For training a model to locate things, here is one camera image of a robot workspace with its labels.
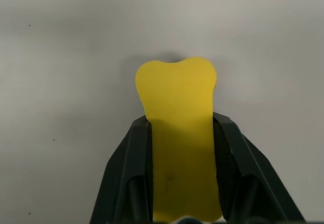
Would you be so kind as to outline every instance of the gray wall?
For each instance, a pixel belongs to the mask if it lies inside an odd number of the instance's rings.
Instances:
[[[0,222],[87,223],[109,156],[143,115],[137,68],[190,56],[218,71],[215,110],[304,216],[324,220],[323,4],[0,0]]]

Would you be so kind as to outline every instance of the yellow object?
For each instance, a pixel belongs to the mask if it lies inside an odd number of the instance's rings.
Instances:
[[[213,136],[215,85],[213,65],[198,57],[150,61],[137,71],[137,92],[152,125],[155,220],[222,216]]]

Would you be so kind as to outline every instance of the white backdrop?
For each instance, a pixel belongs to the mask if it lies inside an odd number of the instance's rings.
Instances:
[[[324,220],[324,0],[0,0],[0,222],[88,223],[148,60],[211,60],[215,111]]]

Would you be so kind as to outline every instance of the yellow foam piece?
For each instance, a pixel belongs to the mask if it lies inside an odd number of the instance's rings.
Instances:
[[[155,220],[222,216],[213,136],[216,78],[213,65],[199,57],[150,61],[136,73],[137,92],[152,125]]]

